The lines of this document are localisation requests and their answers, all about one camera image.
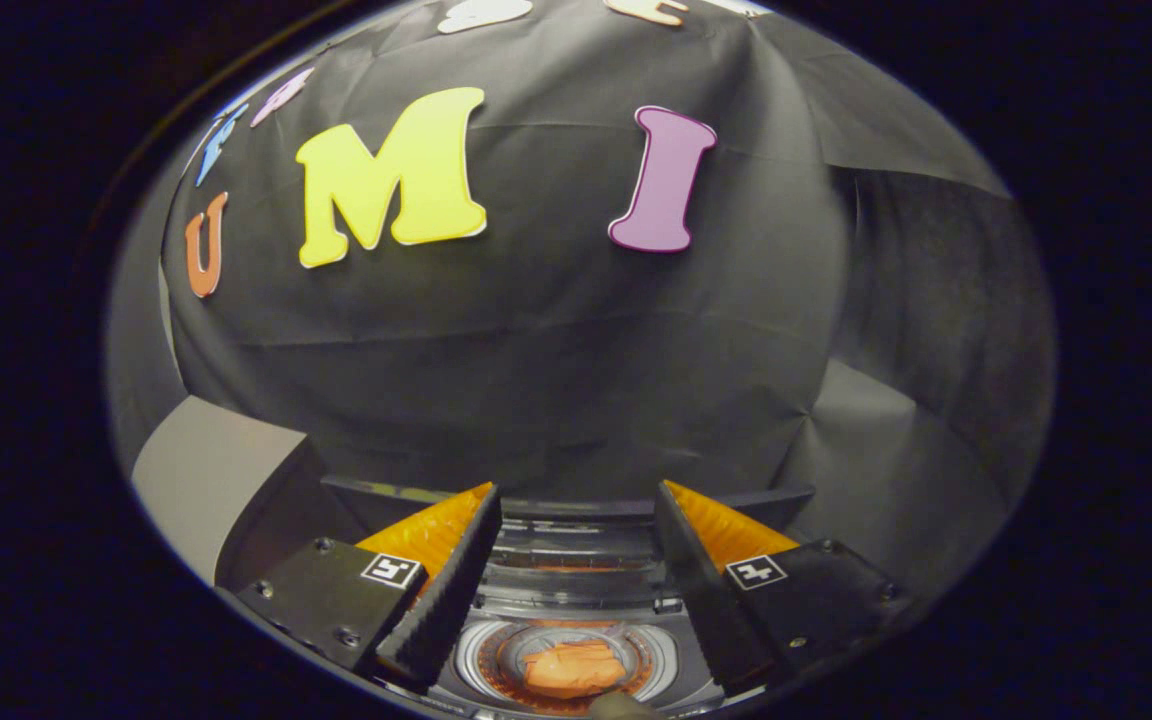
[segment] letter i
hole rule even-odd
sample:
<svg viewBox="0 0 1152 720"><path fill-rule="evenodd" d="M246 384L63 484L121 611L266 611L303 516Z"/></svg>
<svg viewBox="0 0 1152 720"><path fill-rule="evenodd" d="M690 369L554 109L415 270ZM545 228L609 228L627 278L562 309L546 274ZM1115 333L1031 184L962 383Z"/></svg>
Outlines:
<svg viewBox="0 0 1152 720"><path fill-rule="evenodd" d="M607 234L617 245L645 252L677 252L691 243L684 226L687 200L700 154L718 143L707 124L673 109L649 105L634 120L647 132L639 183L626 217L612 220Z"/></svg>

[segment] letter m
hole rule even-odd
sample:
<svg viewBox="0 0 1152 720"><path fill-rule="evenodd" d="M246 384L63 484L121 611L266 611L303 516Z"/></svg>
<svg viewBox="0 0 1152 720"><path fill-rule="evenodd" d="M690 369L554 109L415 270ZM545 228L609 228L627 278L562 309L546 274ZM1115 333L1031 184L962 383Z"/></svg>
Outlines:
<svg viewBox="0 0 1152 720"><path fill-rule="evenodd" d="M465 132L470 111L483 103L478 88L426 94L403 109L372 156L353 127L319 132L297 151L305 165L306 268L344 259L346 234L333 209L366 250L380 241L380 225L399 184L399 213L391 227L403 245L470 237L483 232L488 214L470 199Z"/></svg>

